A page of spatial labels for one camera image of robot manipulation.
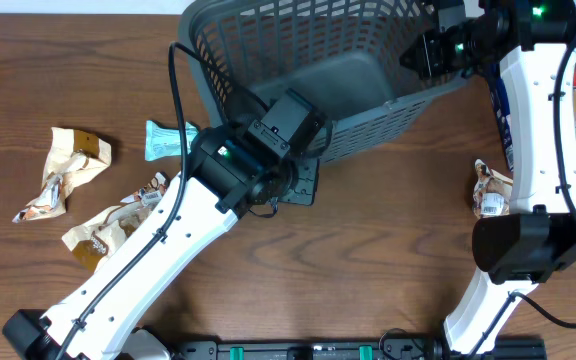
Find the crumpled wrapper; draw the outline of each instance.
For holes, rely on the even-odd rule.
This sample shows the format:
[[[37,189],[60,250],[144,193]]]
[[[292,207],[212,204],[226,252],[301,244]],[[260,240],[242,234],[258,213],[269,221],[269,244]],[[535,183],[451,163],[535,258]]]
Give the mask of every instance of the crumpled wrapper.
[[[66,212],[73,189],[110,166],[110,145],[87,132],[52,128],[52,146],[41,180],[41,194],[12,219],[14,223],[57,217]]]
[[[88,270],[97,271],[146,220],[166,193],[163,173],[85,223],[70,229],[61,240]]]
[[[472,194],[472,211],[477,218],[508,215],[512,179],[489,168],[483,161],[475,161],[477,184]]]

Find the wooden table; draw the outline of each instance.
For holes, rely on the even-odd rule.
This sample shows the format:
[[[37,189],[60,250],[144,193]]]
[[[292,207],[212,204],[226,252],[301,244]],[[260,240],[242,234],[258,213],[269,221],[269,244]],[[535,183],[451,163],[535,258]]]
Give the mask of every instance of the wooden table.
[[[71,227],[178,160],[144,161],[145,121],[175,124],[166,70],[177,17],[0,16],[0,332],[19,308],[47,308],[90,274],[61,242]],[[208,125],[185,58],[188,120]],[[110,168],[68,199],[68,212],[21,225],[39,191],[51,126],[92,131]],[[470,209],[476,158],[505,170],[481,79],[437,100],[396,141],[321,169],[312,207],[245,217],[204,250],[147,312],[169,340],[375,338],[437,331],[475,264]],[[576,264],[534,298],[576,320]],[[576,331],[527,305],[505,334],[539,334],[551,359],[576,359]],[[0,333],[0,359],[14,353]]]

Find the teal wrapper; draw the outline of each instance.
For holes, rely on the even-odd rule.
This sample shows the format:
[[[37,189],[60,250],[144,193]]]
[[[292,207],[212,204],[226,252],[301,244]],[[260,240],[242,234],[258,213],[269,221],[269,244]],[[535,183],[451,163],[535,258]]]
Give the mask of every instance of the teal wrapper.
[[[188,153],[190,144],[199,130],[186,123],[186,141]],[[154,121],[146,121],[146,161],[153,161],[166,156],[181,155],[181,142],[177,129],[164,129]]]

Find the bin bottom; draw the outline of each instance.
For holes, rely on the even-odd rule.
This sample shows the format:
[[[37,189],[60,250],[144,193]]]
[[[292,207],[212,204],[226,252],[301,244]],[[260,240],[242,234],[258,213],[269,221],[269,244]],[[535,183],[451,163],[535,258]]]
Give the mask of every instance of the bin bottom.
[[[251,90],[267,103],[292,88],[332,120],[341,120],[395,100],[381,66],[370,54],[354,51],[303,66]]]

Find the blue package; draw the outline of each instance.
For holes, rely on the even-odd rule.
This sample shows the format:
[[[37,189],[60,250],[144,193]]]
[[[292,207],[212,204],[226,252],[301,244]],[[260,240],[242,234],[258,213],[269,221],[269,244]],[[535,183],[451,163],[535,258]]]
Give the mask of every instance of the blue package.
[[[186,142],[188,153],[190,144],[197,136],[199,130],[186,123]],[[146,121],[146,161],[153,161],[165,156],[181,155],[181,142],[177,129],[164,129],[154,121]]]
[[[490,90],[490,100],[492,101],[492,110],[497,119],[497,128],[501,145],[506,156],[506,165],[508,170],[513,171],[515,160],[513,156],[512,137],[510,134],[510,104],[508,104],[508,94],[504,81],[499,76],[499,64],[492,64],[484,71],[484,77]]]

